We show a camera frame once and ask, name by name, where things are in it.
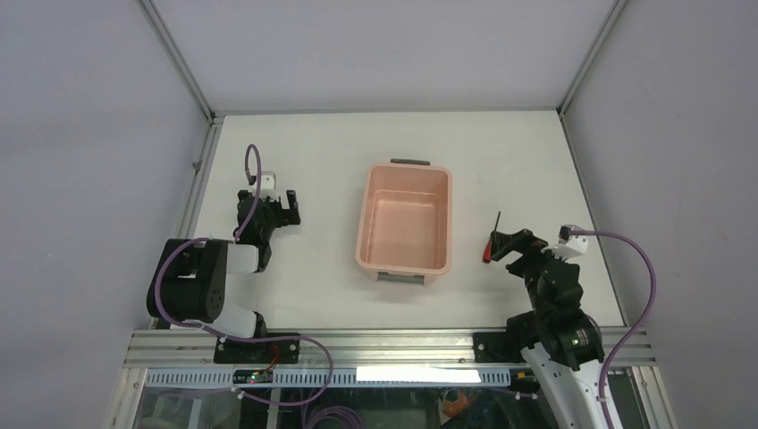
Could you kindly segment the red-handled screwdriver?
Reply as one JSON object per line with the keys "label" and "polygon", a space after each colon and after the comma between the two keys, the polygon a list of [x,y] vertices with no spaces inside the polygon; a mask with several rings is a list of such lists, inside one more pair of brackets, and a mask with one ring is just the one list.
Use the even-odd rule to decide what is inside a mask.
{"label": "red-handled screwdriver", "polygon": [[496,237],[496,234],[497,234],[497,228],[498,228],[498,224],[499,224],[500,218],[501,218],[501,211],[498,212],[498,214],[497,214],[497,216],[495,218],[495,223],[494,223],[493,229],[489,233],[488,241],[486,242],[485,247],[484,247],[484,252],[483,252],[483,255],[482,255],[482,261],[485,264],[490,264],[492,262],[492,246],[493,246],[493,243],[494,243],[494,238]]}

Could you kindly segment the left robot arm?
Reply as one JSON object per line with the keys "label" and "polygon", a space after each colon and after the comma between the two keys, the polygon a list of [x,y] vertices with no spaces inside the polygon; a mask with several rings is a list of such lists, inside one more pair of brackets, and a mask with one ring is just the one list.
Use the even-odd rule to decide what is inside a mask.
{"label": "left robot arm", "polygon": [[246,362],[263,360],[269,350],[265,319],[226,296],[227,277],[262,273],[272,256],[274,231],[301,223],[296,191],[288,189],[286,198],[286,207],[279,197],[265,196],[255,203],[252,192],[239,191],[239,223],[253,214],[239,243],[210,239],[188,246],[186,239],[166,241],[147,292],[148,313],[181,327],[233,337],[235,352]]}

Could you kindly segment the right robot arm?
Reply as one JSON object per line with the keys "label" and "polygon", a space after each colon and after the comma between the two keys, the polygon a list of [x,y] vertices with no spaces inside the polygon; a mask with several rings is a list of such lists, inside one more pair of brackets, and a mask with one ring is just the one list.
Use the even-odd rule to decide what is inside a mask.
{"label": "right robot arm", "polygon": [[555,245],[527,229],[492,231],[483,260],[518,254],[506,269],[523,280],[531,308],[476,346],[497,362],[528,364],[561,428],[620,428],[615,403],[605,390],[602,334],[581,308],[580,267],[570,261],[587,248],[586,238],[568,226],[561,228]]}

